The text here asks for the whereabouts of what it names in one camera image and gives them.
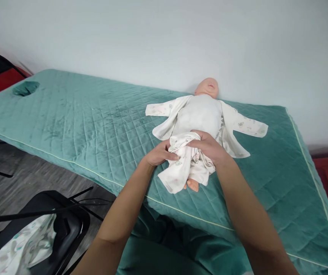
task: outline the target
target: doll feet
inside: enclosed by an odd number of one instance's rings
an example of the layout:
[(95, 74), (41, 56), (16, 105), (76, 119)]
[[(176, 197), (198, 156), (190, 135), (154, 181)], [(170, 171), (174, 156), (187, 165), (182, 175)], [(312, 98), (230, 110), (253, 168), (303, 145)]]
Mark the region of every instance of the doll feet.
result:
[(195, 181), (194, 179), (188, 179), (187, 184), (188, 187), (191, 188), (193, 191), (198, 192), (199, 186), (197, 181)]

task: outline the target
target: doll head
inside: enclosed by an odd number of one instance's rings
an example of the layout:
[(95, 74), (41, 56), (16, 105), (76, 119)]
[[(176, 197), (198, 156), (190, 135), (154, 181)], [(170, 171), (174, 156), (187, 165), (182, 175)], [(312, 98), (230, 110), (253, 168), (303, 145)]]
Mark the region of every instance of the doll head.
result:
[(208, 94), (213, 99), (216, 99), (219, 94), (219, 86), (217, 81), (214, 78), (206, 78), (202, 80), (195, 90), (195, 95), (201, 94)]

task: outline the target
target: baby doll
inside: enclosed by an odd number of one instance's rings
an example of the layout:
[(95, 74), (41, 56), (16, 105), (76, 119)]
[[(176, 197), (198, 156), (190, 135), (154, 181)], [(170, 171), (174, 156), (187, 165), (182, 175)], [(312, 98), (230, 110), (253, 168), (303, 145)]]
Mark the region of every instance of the baby doll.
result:
[(236, 140), (233, 130), (260, 138), (267, 133), (266, 124), (244, 117), (222, 100), (216, 100), (218, 94), (217, 81), (206, 78), (197, 86), (194, 96), (146, 107), (146, 115), (168, 116), (165, 122), (153, 129), (153, 134), (160, 140), (170, 138), (169, 151), (181, 157), (177, 162), (169, 161), (168, 171), (159, 174), (170, 193), (186, 189), (186, 184), (198, 192), (198, 184), (206, 186), (208, 176), (215, 170), (200, 150), (190, 150), (186, 146), (191, 140), (199, 139), (191, 130), (208, 132), (234, 158), (245, 158), (250, 154)]

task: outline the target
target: person's left hand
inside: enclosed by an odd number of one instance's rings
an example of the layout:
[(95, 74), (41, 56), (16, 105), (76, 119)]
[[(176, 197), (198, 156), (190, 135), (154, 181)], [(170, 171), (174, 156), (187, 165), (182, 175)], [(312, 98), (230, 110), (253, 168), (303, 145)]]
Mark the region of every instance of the person's left hand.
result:
[(166, 160), (178, 160), (179, 157), (174, 153), (169, 153), (168, 148), (170, 147), (169, 139), (159, 143), (153, 150), (151, 150), (143, 160), (153, 167), (162, 164)]

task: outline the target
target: black cable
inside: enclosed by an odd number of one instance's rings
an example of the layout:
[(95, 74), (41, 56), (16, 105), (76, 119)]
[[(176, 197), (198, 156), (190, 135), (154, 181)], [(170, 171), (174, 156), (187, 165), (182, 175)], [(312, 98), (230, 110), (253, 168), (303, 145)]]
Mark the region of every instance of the black cable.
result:
[(70, 205), (67, 207), (63, 208), (57, 208), (53, 210), (46, 210), (46, 211), (38, 211), (38, 212), (31, 212), (31, 213), (20, 213), (20, 214), (12, 214), (12, 215), (4, 215), (0, 216), (0, 222), (6, 222), (10, 220), (17, 220), (21, 218), (30, 218), (30, 217), (39, 217), (43, 215), (49, 215), (49, 214), (57, 214), (57, 213), (63, 213), (66, 210), (70, 210), (73, 208), (80, 207), (81, 205), (89, 206), (89, 205), (107, 205), (107, 204), (90, 204), (90, 203), (79, 203), (79, 204), (74, 204)]
[(91, 199), (82, 199), (82, 200), (79, 200), (77, 202), (81, 202), (81, 201), (91, 201), (91, 200), (100, 200), (100, 201), (106, 201), (106, 202), (110, 202), (110, 203), (113, 203), (114, 201), (109, 201), (109, 200), (106, 200), (106, 199), (101, 199), (101, 198), (91, 198)]

